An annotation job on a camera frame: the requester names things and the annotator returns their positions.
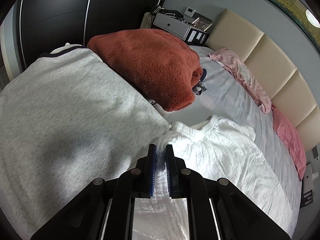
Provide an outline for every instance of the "white drawer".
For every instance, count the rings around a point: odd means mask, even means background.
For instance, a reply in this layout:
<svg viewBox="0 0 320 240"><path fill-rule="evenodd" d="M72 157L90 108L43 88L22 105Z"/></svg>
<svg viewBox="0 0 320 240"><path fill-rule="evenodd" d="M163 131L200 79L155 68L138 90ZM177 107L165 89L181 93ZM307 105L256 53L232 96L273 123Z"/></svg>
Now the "white drawer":
<svg viewBox="0 0 320 240"><path fill-rule="evenodd" d="M182 40L186 39L191 28L189 25L161 13L157 13L153 24L178 36Z"/></svg>

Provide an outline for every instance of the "beige upholstered headboard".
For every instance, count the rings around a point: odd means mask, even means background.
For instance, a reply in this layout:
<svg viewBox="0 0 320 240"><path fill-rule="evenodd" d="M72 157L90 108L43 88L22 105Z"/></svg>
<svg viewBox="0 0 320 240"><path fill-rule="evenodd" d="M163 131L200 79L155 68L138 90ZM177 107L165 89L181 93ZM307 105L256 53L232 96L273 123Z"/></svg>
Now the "beige upholstered headboard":
<svg viewBox="0 0 320 240"><path fill-rule="evenodd" d="M289 57L255 25L225 9L206 46L235 52L260 85L296 127L305 151L320 142L320 110L302 75Z"/></svg>

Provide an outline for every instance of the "pink cloth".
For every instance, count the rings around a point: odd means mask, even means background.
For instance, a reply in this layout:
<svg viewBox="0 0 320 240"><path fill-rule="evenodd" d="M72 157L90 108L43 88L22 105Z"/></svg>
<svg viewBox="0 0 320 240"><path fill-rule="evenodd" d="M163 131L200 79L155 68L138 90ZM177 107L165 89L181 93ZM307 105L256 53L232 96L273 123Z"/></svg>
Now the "pink cloth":
<svg viewBox="0 0 320 240"><path fill-rule="evenodd" d="M272 105L273 130L287 147L294 165L297 168L300 181L306 170L307 157L297 130L282 112Z"/></svg>
<svg viewBox="0 0 320 240"><path fill-rule="evenodd" d="M241 62L237 54L229 49L220 49L209 57L220 63L220 65L229 71L231 75L244 87L251 95L255 103L263 113L269 113L271 110L271 100L263 90L259 82L251 74L247 66Z"/></svg>

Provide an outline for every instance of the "wall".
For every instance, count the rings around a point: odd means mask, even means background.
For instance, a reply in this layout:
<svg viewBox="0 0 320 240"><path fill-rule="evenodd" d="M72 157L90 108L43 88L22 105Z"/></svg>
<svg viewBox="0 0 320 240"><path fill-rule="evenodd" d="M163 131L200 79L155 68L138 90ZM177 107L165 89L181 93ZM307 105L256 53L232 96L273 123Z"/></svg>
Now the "wall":
<svg viewBox="0 0 320 240"><path fill-rule="evenodd" d="M165 0L164 7L184 12L186 6L213 19L215 23L225 7L255 24L273 39L298 67L320 105L320 56L302 30L280 9L267 0ZM312 160L312 153L307 153ZM312 163L320 171L320 161ZM293 240L300 239L320 210L320 178L315 181L315 200L302 208Z"/></svg>

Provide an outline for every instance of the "picture frame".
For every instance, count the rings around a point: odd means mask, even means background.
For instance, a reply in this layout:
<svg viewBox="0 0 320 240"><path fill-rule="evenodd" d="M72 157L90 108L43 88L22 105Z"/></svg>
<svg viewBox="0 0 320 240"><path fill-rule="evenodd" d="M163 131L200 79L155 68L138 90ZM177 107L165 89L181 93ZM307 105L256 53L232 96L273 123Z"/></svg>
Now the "picture frame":
<svg viewBox="0 0 320 240"><path fill-rule="evenodd" d="M320 54L320 26L311 24L308 16L312 13L309 9L300 0L268 1L283 11L304 32Z"/></svg>
<svg viewBox="0 0 320 240"><path fill-rule="evenodd" d="M212 22L208 22L200 17L198 17L197 19L195 19L192 23L191 23L194 27L198 28L201 31L206 31L207 29L209 29L212 25Z"/></svg>

